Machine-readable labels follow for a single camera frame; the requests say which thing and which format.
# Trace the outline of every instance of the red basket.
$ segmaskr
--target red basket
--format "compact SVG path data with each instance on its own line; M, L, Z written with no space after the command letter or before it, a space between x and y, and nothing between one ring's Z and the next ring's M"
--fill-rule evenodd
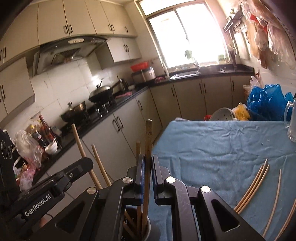
M132 69L132 71L137 72L142 69L147 69L148 67L149 67L149 62L146 61L146 62L142 62L142 63L135 64L135 65L131 66L131 69Z

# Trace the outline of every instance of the window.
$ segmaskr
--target window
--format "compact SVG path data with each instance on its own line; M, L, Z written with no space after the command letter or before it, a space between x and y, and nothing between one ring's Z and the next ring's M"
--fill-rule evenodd
M184 2L188 1L139 2L143 12L149 14L147 21L157 39L166 66L173 68L194 63L194 60L200 65L218 64L218 56L226 57L224 39L218 24L204 3ZM167 3L178 4L169 8ZM193 58L185 54L187 50L192 53Z

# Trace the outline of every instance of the wok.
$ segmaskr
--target wok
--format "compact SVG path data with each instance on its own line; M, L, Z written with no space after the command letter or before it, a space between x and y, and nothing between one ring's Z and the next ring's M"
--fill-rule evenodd
M68 103L69 109L60 115L64 122L74 123L77 120L84 118L87 115L85 101L81 102L79 105L72 107L72 102Z

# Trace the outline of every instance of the blue plastic bag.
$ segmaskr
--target blue plastic bag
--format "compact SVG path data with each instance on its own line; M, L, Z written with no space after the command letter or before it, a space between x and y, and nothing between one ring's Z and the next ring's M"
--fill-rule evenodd
M255 86L248 98L247 108L269 121L284 121L284 111L288 101L293 101L291 92L285 96L280 85L265 85L264 89ZM291 119L289 110L287 121Z

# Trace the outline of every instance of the stainless steel sink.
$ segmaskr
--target stainless steel sink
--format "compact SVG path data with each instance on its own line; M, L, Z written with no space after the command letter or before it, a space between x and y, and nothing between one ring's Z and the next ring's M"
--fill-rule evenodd
M174 76L172 76L170 78L170 80L178 79L178 78L181 78L181 77L195 76L195 75L199 75L199 74L200 74L200 72L198 70L193 70L193 71L189 71L189 72L175 74Z

